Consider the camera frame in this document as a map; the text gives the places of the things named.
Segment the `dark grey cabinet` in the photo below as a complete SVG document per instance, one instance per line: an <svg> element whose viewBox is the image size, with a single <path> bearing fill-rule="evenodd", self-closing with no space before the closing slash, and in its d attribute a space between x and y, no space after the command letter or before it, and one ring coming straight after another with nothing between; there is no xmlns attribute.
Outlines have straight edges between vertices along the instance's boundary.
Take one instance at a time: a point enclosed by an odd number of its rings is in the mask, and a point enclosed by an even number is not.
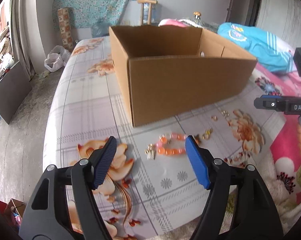
<svg viewBox="0 0 301 240"><path fill-rule="evenodd" d="M10 123L32 86L21 63L16 62L0 79L0 117Z"/></svg>

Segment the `clear water bottle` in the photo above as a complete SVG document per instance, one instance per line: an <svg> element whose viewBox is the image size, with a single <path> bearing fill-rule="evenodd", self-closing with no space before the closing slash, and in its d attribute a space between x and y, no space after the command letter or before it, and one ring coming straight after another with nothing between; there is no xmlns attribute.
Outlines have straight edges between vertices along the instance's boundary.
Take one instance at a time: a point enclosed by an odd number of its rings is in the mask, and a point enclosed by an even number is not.
<svg viewBox="0 0 301 240"><path fill-rule="evenodd" d="M92 38L108 36L109 35L109 27L110 27L110 24L108 22L99 21L99 22L94 23L90 28Z"/></svg>

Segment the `pink floral quilt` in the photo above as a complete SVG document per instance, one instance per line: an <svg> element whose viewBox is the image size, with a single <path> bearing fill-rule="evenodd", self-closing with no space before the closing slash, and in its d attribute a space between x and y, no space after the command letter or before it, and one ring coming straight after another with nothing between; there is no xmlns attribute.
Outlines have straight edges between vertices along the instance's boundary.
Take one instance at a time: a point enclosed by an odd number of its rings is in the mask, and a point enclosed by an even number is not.
<svg viewBox="0 0 301 240"><path fill-rule="evenodd" d="M177 115L162 133L203 134L202 146L226 163L243 167L257 165L266 151L273 157L277 179L289 197L301 203L301 157L297 139L297 116L258 110L253 101L261 95L301 95L301 82L283 78L257 64L244 90L237 96ZM229 120L221 110L229 113ZM195 181L185 157L158 156L155 179L143 189L145 210L155 233L172 231L200 215L208 194Z"/></svg>

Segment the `small mushroom figurine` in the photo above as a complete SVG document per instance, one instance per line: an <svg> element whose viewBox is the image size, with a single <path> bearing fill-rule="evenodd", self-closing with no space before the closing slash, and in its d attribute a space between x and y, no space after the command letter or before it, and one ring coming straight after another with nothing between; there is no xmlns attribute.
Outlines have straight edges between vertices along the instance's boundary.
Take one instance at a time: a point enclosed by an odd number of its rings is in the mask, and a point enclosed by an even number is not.
<svg viewBox="0 0 301 240"><path fill-rule="evenodd" d="M195 18L195 19L197 19L197 20L200 20L200 19L201 19L201 13L200 13L200 12L197 12L197 11L196 11L196 12L193 13L193 15L194 15L194 18Z"/></svg>

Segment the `brown cardboard box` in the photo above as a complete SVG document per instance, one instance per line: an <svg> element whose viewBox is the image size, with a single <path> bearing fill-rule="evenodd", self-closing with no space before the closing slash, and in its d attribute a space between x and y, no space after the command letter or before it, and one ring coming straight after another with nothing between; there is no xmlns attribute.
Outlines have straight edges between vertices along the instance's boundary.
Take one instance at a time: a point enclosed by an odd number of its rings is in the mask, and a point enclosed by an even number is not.
<svg viewBox="0 0 301 240"><path fill-rule="evenodd" d="M118 25L109 35L134 127L239 94L257 63L245 49L202 28Z"/></svg>

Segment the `wooden chair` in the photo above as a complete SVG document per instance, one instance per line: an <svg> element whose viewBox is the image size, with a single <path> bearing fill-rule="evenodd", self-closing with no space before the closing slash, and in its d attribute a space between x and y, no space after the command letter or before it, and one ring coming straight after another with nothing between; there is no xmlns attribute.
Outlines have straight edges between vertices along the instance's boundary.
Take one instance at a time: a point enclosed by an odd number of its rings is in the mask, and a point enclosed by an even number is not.
<svg viewBox="0 0 301 240"><path fill-rule="evenodd" d="M140 25L151 25L152 10L158 3L157 0L137 0L141 5Z"/></svg>

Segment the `white plastic bag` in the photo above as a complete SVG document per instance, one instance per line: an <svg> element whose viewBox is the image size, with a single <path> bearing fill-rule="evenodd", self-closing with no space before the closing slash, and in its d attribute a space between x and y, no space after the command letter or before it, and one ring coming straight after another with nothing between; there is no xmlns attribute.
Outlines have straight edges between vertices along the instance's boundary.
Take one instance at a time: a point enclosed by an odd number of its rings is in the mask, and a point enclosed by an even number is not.
<svg viewBox="0 0 301 240"><path fill-rule="evenodd" d="M71 53L69 50L62 46L55 46L53 50L48 53L47 58L44 60L44 67L50 72L56 72L62 67L65 67Z"/></svg>

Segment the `gold butterfly charm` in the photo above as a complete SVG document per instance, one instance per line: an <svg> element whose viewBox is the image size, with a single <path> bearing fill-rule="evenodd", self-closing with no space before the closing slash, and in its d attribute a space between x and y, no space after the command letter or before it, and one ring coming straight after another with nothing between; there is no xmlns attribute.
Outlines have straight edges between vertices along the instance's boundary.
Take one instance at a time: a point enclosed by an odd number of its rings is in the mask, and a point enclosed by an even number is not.
<svg viewBox="0 0 301 240"><path fill-rule="evenodd" d="M194 139L198 145L201 143L200 136L198 134L194 136Z"/></svg>

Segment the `orange patterned tall box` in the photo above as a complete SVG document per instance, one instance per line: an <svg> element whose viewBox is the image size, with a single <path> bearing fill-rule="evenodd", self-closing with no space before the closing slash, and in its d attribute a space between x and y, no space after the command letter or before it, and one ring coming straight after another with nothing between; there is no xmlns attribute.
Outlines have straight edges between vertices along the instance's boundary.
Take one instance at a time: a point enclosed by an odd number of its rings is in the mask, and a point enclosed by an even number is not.
<svg viewBox="0 0 301 240"><path fill-rule="evenodd" d="M58 9L57 14L58 14L58 25L61 33L63 47L69 51L73 51L74 41L71 35L69 8L64 7Z"/></svg>

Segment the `gold earring charm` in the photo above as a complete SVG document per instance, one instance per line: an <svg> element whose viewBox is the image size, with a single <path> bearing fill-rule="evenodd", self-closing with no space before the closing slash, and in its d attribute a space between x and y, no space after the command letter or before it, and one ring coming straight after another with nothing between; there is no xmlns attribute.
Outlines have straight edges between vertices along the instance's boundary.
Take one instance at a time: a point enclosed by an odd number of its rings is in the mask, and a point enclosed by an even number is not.
<svg viewBox="0 0 301 240"><path fill-rule="evenodd" d="M221 113L221 115L223 116L223 118L225 119L225 120L229 120L229 113L228 113L228 111L226 111L226 110L221 110L220 111L220 113Z"/></svg>

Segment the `grey patterned pillow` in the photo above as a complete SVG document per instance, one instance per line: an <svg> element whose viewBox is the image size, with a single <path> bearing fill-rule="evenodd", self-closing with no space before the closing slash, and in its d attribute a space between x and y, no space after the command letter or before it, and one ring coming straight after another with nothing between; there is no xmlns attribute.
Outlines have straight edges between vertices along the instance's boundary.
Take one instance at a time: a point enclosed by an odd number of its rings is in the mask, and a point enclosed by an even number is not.
<svg viewBox="0 0 301 240"><path fill-rule="evenodd" d="M214 33L217 33L218 28L219 28L219 24L217 24L217 23L207 23L207 22L205 22L201 19L197 19L197 18L181 18L178 21L181 22L181 23L184 23L188 26L207 29L207 30L212 31Z"/></svg>

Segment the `grey window curtain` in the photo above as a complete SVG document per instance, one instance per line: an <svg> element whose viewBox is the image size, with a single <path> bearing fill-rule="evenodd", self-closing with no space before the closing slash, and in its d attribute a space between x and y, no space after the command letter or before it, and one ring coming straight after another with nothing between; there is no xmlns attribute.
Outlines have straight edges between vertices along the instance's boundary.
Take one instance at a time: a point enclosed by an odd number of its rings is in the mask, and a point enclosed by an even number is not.
<svg viewBox="0 0 301 240"><path fill-rule="evenodd" d="M21 63L26 78L30 81L35 75L35 70L26 40L23 1L10 0L10 37L14 61Z"/></svg>

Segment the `floral grey bed sheet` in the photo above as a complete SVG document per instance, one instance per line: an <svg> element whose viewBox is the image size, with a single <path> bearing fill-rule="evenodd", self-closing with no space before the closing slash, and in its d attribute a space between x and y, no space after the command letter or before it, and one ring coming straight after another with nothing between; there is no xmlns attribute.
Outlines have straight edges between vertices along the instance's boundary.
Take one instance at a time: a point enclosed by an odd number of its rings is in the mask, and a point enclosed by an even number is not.
<svg viewBox="0 0 301 240"><path fill-rule="evenodd" d="M80 41L59 80L46 126L43 166L68 167L109 137L118 141L106 181L93 192L116 239L148 239L188 225L206 204L185 153L185 138L227 163L274 169L270 147L285 119L253 106L252 80L232 98L133 127L112 69L110 39Z"/></svg>

